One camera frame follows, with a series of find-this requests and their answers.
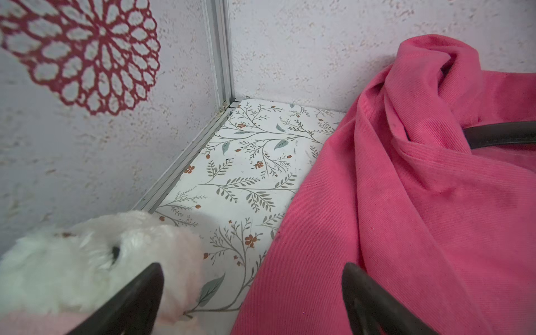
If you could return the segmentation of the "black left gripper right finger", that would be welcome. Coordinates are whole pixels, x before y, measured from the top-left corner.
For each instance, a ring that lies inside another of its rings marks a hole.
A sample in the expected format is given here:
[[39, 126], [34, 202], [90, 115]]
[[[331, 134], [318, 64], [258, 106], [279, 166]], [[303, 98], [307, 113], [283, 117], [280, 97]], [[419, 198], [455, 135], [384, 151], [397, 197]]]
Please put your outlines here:
[[343, 301], [353, 334], [436, 334], [358, 265], [345, 264]]

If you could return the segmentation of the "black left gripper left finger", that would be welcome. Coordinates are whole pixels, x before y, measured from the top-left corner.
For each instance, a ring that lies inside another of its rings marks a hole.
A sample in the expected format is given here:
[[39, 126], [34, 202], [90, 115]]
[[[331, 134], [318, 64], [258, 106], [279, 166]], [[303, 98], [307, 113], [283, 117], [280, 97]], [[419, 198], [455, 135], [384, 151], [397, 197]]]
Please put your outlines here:
[[154, 262], [68, 334], [151, 334], [163, 286], [162, 267]]

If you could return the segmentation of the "pink trousers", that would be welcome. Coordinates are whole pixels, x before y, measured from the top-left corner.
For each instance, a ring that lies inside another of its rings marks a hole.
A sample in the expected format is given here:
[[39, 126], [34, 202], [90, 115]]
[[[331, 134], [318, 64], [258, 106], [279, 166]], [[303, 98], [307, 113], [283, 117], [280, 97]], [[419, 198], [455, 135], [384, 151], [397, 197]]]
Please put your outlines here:
[[535, 333], [535, 147], [472, 126], [535, 119], [535, 75], [446, 36], [400, 44], [324, 144], [233, 334], [349, 334], [351, 262], [440, 334]]

